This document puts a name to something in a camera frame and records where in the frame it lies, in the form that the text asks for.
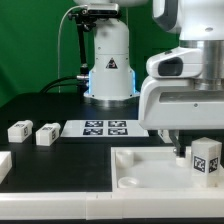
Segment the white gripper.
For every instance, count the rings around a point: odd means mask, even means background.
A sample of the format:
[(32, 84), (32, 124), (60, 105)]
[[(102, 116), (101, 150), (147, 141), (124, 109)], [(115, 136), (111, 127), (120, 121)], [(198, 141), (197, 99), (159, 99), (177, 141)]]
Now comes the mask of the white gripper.
[(224, 91), (197, 91), (190, 79), (147, 77), (141, 87), (138, 121), (146, 130), (169, 130), (177, 157), (186, 149), (178, 130), (224, 129)]

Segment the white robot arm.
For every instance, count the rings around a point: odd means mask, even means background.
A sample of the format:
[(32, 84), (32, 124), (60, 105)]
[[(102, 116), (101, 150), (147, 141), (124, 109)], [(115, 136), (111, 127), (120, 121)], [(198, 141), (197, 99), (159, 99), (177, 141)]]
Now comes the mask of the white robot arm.
[(138, 120), (148, 131), (194, 134), (224, 130), (224, 0), (153, 0), (152, 24), (138, 17), (137, 49), (146, 62), (138, 83), (129, 64), (129, 29), (119, 7), (148, 0), (75, 0), (94, 25), (95, 63), (85, 98), (119, 103), (139, 98)]

